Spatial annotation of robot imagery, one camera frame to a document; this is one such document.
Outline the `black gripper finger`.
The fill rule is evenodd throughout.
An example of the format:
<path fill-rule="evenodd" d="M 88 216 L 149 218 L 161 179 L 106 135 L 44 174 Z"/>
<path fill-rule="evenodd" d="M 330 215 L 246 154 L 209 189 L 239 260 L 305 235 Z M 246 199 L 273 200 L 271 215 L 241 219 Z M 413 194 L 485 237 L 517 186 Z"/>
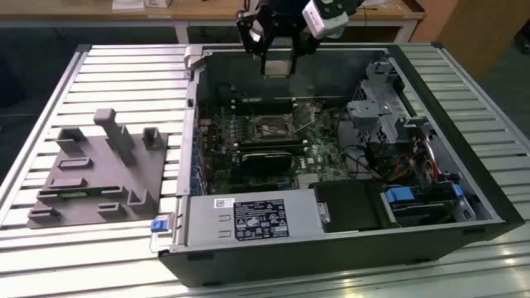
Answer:
<path fill-rule="evenodd" d="M 313 55 L 317 52 L 319 39 L 317 39 L 311 33 L 298 32 L 293 36 L 291 41 L 291 74 L 294 75 L 299 57 Z"/>
<path fill-rule="evenodd" d="M 267 51 L 270 42 L 267 41 L 266 31 L 255 17 L 242 18 L 242 43 L 249 54 L 259 57 L 261 74 L 266 74 Z"/>

